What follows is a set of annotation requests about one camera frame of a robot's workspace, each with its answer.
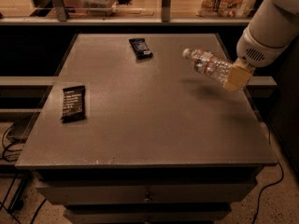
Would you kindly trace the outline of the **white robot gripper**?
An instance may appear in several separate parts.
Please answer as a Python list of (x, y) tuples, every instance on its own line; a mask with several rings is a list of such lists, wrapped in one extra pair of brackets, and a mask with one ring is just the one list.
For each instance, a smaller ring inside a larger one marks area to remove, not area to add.
[(287, 47), (286, 40), (278, 36), (275, 30), (248, 26), (237, 42), (238, 59), (233, 63), (223, 88), (227, 91), (243, 90), (255, 68), (271, 64)]

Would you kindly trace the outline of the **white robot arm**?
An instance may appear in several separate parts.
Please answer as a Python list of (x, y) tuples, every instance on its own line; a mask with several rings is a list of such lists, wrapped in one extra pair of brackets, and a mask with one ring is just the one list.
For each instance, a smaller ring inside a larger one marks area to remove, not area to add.
[(298, 35), (299, 0), (263, 0), (236, 45), (223, 88), (242, 90), (256, 68), (273, 63)]

